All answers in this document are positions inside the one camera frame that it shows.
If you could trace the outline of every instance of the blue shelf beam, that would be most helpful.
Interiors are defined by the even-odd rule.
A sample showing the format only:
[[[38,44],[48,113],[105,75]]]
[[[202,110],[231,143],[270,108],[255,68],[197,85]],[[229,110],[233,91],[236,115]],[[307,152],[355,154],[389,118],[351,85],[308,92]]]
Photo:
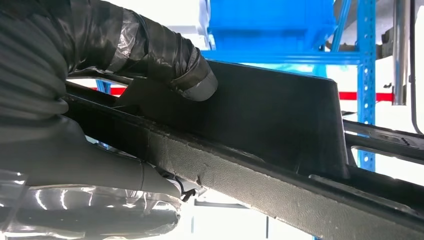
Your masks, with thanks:
[[[201,54],[210,60],[229,63],[250,64],[325,64],[325,65],[358,65],[361,63],[359,52],[254,52],[206,50]]]
[[[345,29],[346,19],[348,19],[349,9],[351,7],[351,0],[344,0],[341,4],[341,10],[338,17],[337,29],[334,32],[332,39],[331,52],[338,52],[340,41],[342,40],[343,30]]]

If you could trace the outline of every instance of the silver duct tape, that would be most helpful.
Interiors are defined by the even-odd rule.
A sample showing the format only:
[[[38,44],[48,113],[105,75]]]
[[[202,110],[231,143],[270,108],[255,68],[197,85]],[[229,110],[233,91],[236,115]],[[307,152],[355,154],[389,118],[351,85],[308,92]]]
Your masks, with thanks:
[[[107,72],[115,73],[121,70],[127,62],[127,59],[130,58],[131,50],[136,42],[136,34],[139,26],[140,23],[137,18],[130,11],[124,9],[119,42],[116,46],[115,55],[106,70]]]

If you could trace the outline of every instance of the metal rod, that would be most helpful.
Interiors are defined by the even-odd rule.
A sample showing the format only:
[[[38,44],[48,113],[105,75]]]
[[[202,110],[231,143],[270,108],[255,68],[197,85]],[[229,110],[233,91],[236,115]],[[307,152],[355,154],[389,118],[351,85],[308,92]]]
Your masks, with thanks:
[[[406,105],[411,0],[394,0],[393,12],[394,83],[392,104]]]
[[[335,30],[332,39],[331,52],[338,52],[340,41],[342,40],[343,30],[345,29],[346,19],[348,19],[349,8],[351,7],[351,0],[343,0],[340,14],[338,17],[337,29]]]
[[[409,58],[410,58],[410,91],[411,91],[411,118],[412,118],[412,125],[415,131],[418,134],[423,134],[423,132],[420,130],[420,127],[418,126],[417,121],[417,87],[416,87],[416,64],[415,64],[415,0],[411,0],[411,6],[410,6],[410,52],[409,52]]]

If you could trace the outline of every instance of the metal bar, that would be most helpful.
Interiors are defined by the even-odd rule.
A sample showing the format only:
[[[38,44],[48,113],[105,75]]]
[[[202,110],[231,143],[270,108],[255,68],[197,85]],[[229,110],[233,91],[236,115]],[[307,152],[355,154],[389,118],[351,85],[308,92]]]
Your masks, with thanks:
[[[394,0],[393,13],[393,105],[407,104],[408,45],[411,0]]]
[[[229,63],[258,64],[329,64],[358,65],[361,62],[359,52],[253,52],[253,51],[202,51],[209,60]]]
[[[338,52],[340,41],[342,40],[343,30],[345,29],[346,19],[348,19],[349,9],[351,7],[351,0],[343,0],[338,17],[338,25],[335,30],[334,37],[331,44],[331,52]]]
[[[376,123],[376,1],[358,0],[357,43],[360,64],[357,68],[358,122]],[[368,171],[376,170],[375,154],[358,151],[358,164]]]
[[[218,203],[218,202],[208,202],[208,201],[197,201],[194,200],[194,205],[199,207],[212,207],[212,208],[227,208],[227,209],[249,209],[241,204],[231,204],[231,203]]]

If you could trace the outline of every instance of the black plastic part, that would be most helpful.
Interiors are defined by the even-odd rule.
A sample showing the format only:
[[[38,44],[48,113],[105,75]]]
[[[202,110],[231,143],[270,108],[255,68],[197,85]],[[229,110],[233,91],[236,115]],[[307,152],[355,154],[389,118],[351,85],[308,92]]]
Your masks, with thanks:
[[[116,106],[139,116],[249,152],[299,173],[347,177],[337,84],[329,79],[209,61],[214,96],[193,102],[156,81],[134,81]]]
[[[66,97],[70,107],[67,114],[88,135],[186,180],[234,197],[249,208],[323,240],[424,239],[422,186],[355,166],[347,167],[349,178],[324,176],[330,183],[341,185],[317,181],[261,161],[247,152],[108,107],[116,100],[114,96],[102,101],[103,93],[74,84],[68,84],[67,89],[70,93]],[[101,121],[94,124],[91,118]],[[104,131],[110,126],[114,126],[114,131]],[[375,128],[368,127],[369,132]],[[367,145],[372,138],[362,139],[363,145]],[[349,137],[346,141],[349,146],[362,145]],[[400,147],[404,152],[411,148]],[[397,203],[388,204],[382,197]],[[399,208],[403,205],[411,210]]]

